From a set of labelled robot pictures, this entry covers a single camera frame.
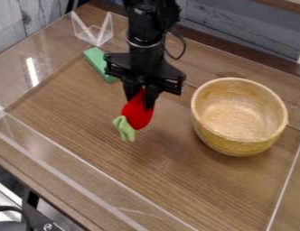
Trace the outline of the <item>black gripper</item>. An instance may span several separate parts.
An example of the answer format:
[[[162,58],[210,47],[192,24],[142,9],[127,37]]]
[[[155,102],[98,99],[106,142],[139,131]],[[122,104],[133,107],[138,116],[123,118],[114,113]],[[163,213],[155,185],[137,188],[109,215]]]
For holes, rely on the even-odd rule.
[[[105,55],[106,74],[121,79],[127,100],[131,100],[142,87],[145,88],[143,106],[150,109],[161,91],[181,95],[186,75],[165,59],[153,63],[154,58],[142,57],[131,60],[129,53]]]

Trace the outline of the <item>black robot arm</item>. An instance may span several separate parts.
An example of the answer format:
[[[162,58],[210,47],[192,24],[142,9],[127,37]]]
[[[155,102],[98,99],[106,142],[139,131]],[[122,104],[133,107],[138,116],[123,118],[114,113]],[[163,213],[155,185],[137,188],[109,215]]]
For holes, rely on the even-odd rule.
[[[181,20],[181,7],[175,0],[123,0],[129,16],[126,42],[129,51],[105,55],[106,74],[122,81],[129,101],[141,89],[143,107],[150,109],[162,92],[181,95],[186,74],[166,60],[178,60],[186,52],[186,41],[174,30]],[[167,33],[175,35],[182,43],[182,51],[174,57],[166,46]]]

